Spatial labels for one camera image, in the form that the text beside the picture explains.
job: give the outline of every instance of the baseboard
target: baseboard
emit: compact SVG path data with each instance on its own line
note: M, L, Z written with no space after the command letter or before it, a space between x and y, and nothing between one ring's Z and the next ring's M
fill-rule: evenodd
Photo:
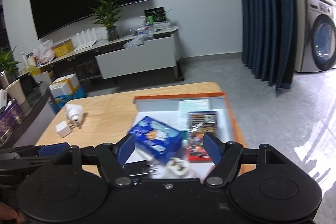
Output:
M211 61L211 60L241 58L241 56L242 56L241 52L230 52L230 53L224 53L224 54L209 54L209 55L182 57L180 59L180 62L181 63L195 63L195 62Z

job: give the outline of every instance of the finger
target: finger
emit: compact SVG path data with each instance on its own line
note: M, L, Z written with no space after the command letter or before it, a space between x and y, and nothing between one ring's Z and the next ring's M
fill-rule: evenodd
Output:
M16 210L16 213L17 213L17 218L16 218L16 222L17 224L20 224L20 223L24 223L25 222L25 219L20 211L20 209L17 209Z
M5 203L0 202L0 219L1 220L11 220L17 217L16 211L6 205Z

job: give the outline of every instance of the screw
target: screw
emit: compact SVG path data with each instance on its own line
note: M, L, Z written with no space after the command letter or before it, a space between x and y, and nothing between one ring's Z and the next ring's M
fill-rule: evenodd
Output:
M165 185L166 189L172 189L174 187L174 185L172 185L171 183L168 183Z
M210 177L207 179L207 183L211 186L218 186L223 183L223 180L220 177Z
M121 177L121 178L117 178L115 180L115 183L119 186L126 186L126 185L130 185L132 183L132 180L127 177Z

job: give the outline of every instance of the washing machine door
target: washing machine door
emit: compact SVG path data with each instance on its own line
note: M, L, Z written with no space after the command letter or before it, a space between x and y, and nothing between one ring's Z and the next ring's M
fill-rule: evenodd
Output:
M311 42L312 56L316 66L326 71L336 62L336 27L327 15L319 15L314 22Z

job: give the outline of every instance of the white box with yellow tape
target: white box with yellow tape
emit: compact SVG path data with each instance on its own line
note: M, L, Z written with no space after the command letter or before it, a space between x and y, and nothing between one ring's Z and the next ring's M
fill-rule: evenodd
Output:
M79 87L79 81L74 73L57 78L49 87L54 98L60 95L73 95Z

